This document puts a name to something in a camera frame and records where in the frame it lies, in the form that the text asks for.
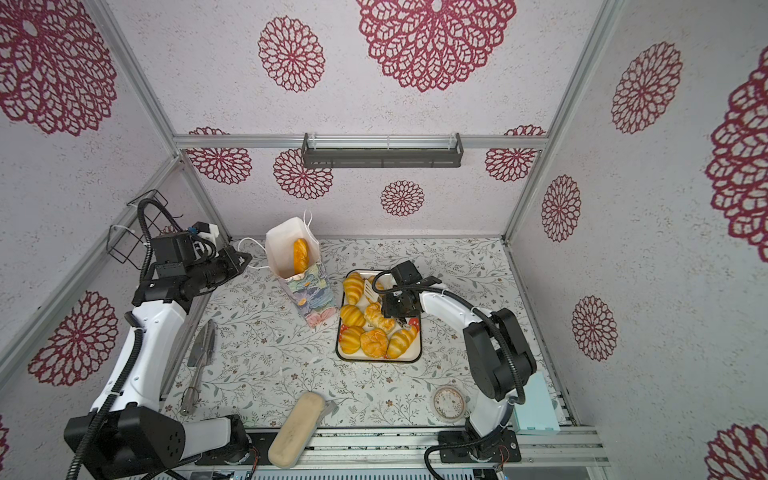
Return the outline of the white metal serving tongs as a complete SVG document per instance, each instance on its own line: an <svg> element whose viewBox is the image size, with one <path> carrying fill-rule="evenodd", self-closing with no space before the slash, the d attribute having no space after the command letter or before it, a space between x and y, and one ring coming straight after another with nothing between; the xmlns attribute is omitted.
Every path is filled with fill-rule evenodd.
<svg viewBox="0 0 768 480"><path fill-rule="evenodd" d="M365 279L364 283L364 296L370 304L381 303L381 291L388 290L392 287L392 278L389 274L382 275L375 278L369 276Z"/></svg>

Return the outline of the long twisted orange bread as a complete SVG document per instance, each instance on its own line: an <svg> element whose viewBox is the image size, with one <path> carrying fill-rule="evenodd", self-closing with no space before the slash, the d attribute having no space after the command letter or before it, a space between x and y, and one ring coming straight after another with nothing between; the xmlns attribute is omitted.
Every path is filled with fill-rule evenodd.
<svg viewBox="0 0 768 480"><path fill-rule="evenodd" d="M294 274L298 275L305 272L310 264L310 251L307 241L299 238L293 244L293 268Z"/></svg>

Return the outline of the floral paper gift bag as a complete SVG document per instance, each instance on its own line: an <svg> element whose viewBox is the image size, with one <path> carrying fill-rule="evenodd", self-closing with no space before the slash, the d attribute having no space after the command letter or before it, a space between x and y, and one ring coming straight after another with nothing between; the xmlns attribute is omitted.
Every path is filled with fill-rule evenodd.
<svg viewBox="0 0 768 480"><path fill-rule="evenodd" d="M320 243L311 231L312 220L313 214L305 210L301 217L292 217L269 230L264 241L244 237L237 248L250 242L266 254L266 264L251 269L268 269L299 315L314 329L338 310Z"/></svg>

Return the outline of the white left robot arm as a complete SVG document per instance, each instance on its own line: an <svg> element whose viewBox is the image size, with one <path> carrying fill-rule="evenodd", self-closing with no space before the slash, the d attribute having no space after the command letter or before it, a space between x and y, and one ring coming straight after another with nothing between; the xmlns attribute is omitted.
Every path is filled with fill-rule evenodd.
<svg viewBox="0 0 768 480"><path fill-rule="evenodd" d="M237 464L249 456L251 440L238 415L182 423L162 413L160 396L193 299L241 275L251 260L231 245L201 258L189 248L149 248L112 374L89 413L65 427L74 453L67 478L86 470L95 479L151 479L204 458Z"/></svg>

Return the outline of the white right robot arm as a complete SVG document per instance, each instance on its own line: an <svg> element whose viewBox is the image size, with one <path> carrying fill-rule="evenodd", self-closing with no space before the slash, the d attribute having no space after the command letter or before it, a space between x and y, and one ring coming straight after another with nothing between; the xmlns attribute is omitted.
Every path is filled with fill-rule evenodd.
<svg viewBox="0 0 768 480"><path fill-rule="evenodd" d="M485 460L504 443L514 408L526 403L525 385L537 366L515 315L508 309L484 311L459 295L436 286L404 285L378 290L386 317L433 316L464 338L469 370L480 396L461 434L446 432L425 450L431 455L456 452Z"/></svg>

